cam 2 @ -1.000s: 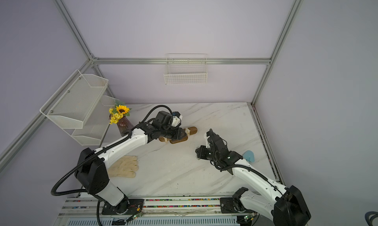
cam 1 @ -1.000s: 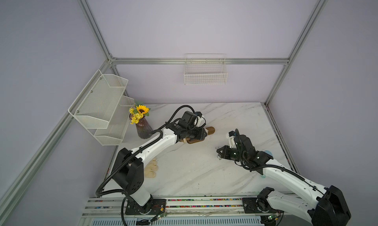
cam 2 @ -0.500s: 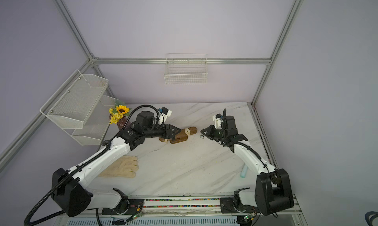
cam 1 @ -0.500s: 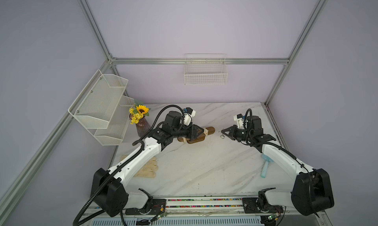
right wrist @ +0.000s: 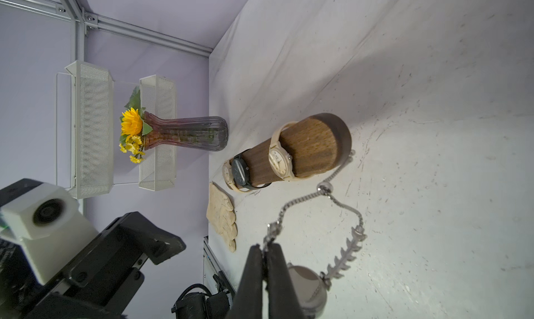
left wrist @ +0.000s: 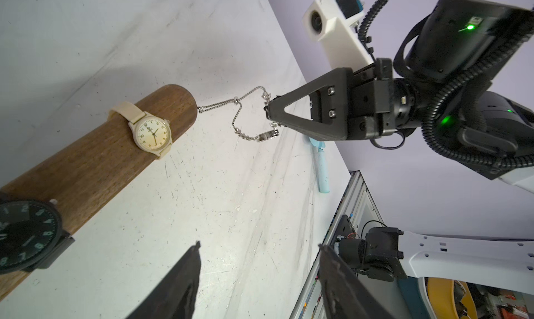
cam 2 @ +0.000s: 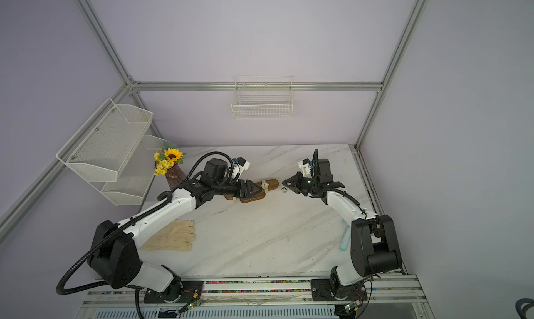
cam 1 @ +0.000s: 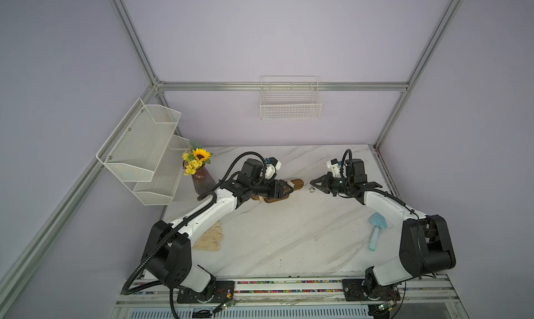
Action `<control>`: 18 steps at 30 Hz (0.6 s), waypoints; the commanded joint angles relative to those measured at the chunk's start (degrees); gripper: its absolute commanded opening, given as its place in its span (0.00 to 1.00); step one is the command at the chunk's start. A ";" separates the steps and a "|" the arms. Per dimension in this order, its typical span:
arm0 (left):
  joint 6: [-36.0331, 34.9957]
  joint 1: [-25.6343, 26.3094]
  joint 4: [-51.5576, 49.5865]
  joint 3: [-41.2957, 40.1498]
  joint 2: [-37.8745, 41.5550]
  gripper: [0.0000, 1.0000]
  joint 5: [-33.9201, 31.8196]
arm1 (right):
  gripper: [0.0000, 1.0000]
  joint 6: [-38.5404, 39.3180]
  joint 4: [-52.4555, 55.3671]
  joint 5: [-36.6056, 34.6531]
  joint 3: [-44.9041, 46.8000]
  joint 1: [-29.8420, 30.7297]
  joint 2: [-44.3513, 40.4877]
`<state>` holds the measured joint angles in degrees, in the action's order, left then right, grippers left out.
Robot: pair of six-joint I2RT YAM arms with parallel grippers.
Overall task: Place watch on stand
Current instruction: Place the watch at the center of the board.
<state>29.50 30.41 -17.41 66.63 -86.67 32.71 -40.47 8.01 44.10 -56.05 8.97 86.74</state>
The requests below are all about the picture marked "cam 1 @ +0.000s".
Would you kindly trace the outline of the wooden watch stand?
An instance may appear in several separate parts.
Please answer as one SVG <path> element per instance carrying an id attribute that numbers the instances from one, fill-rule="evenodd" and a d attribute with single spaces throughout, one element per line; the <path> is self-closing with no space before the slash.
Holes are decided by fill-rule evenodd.
<path id="1" fill-rule="evenodd" d="M 283 198 L 265 198 L 258 195 L 252 195 L 251 199 L 259 202 L 265 202 L 267 204 L 283 201 L 289 198 L 289 196 L 295 192 L 299 191 L 304 187 L 304 181 L 301 179 L 286 180 L 287 185 L 284 187 L 284 197 Z"/>

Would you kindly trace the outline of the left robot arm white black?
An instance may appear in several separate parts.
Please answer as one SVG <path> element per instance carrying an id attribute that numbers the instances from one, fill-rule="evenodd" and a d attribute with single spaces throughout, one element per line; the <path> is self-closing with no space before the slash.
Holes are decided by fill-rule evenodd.
<path id="1" fill-rule="evenodd" d="M 198 196 L 200 205 L 170 223 L 162 220 L 151 230 L 139 265 L 126 279 L 121 295 L 133 295 L 163 285 L 169 290 L 174 317 L 174 291 L 190 291 L 200 302 L 216 295 L 216 278 L 193 261 L 193 246 L 222 217 L 237 210 L 253 196 L 282 199 L 293 187 L 277 177 L 282 163 L 257 152 L 244 152 L 231 163 L 223 178 Z"/>

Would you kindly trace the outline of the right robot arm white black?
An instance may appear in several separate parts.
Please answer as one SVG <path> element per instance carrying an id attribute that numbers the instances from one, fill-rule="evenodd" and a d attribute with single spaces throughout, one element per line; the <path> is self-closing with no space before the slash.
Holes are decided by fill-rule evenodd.
<path id="1" fill-rule="evenodd" d="M 365 270 L 362 292 L 378 300 L 392 287 L 416 277 L 456 266 L 456 256 L 446 220 L 411 208 L 401 199 L 369 181 L 361 159 L 328 162 L 328 172 L 310 182 L 316 190 L 341 198 L 354 198 L 400 229 L 398 254 Z"/>

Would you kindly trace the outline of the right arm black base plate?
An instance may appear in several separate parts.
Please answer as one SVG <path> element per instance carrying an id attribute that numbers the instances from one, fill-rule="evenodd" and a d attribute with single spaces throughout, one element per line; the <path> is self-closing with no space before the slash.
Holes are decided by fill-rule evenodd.
<path id="1" fill-rule="evenodd" d="M 367 279 L 343 279 L 342 291 L 347 302 L 401 300 L 395 285 L 381 286 Z"/>

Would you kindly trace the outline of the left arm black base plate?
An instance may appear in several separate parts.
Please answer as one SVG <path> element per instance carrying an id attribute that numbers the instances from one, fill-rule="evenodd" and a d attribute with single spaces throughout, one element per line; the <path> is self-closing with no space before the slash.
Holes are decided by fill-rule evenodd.
<path id="1" fill-rule="evenodd" d="M 175 289 L 173 298 L 178 304 L 220 304 L 233 298 L 235 281 L 216 280 L 201 292 L 195 292 L 190 288 L 179 287 Z"/>

